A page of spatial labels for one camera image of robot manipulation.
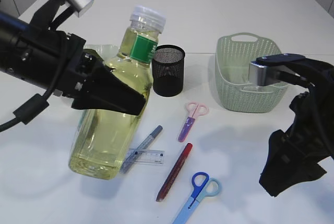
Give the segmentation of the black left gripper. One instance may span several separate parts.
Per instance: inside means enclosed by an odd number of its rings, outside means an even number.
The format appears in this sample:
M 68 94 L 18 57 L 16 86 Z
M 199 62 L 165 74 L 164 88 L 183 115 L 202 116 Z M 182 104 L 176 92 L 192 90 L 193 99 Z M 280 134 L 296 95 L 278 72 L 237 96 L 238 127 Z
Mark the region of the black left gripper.
M 115 69 L 104 65 L 96 53 L 84 50 L 84 39 L 72 34 L 61 36 L 62 69 L 56 89 L 73 99 L 76 110 L 102 109 L 139 115 L 146 104 L 144 95 L 118 79 Z

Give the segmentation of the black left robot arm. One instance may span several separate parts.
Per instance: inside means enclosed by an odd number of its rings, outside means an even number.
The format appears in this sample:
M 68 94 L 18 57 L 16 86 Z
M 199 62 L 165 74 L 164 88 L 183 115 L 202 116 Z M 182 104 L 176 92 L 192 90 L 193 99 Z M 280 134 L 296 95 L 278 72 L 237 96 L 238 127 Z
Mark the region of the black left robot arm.
M 85 56 L 86 41 L 62 31 L 40 29 L 1 13 L 1 71 L 41 88 L 48 88 L 65 47 L 65 68 L 55 89 L 73 100 L 76 110 L 102 109 L 139 115 L 146 99 L 120 81 L 97 56 Z

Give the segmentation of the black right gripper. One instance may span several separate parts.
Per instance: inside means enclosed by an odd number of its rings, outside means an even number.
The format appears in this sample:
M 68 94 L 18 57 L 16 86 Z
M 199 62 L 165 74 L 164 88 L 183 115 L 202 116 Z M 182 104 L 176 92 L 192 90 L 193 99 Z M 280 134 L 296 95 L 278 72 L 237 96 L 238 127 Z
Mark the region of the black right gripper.
M 303 182 L 320 179 L 327 173 L 318 163 L 333 155 L 329 131 L 320 117 L 314 117 L 312 94 L 304 92 L 290 104 L 295 113 L 292 125 L 269 137 L 268 157 L 259 184 L 273 197 Z

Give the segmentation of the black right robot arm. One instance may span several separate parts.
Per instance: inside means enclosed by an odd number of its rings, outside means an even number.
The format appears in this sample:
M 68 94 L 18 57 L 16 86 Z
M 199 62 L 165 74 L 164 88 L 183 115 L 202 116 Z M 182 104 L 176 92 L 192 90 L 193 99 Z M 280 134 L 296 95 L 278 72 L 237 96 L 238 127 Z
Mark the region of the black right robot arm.
M 286 63 L 292 73 L 274 72 L 274 79 L 308 91 L 290 103 L 294 121 L 269 137 L 268 157 L 259 184 L 270 196 L 303 182 L 320 179 L 326 170 L 319 162 L 333 157 L 333 66 L 306 59 Z

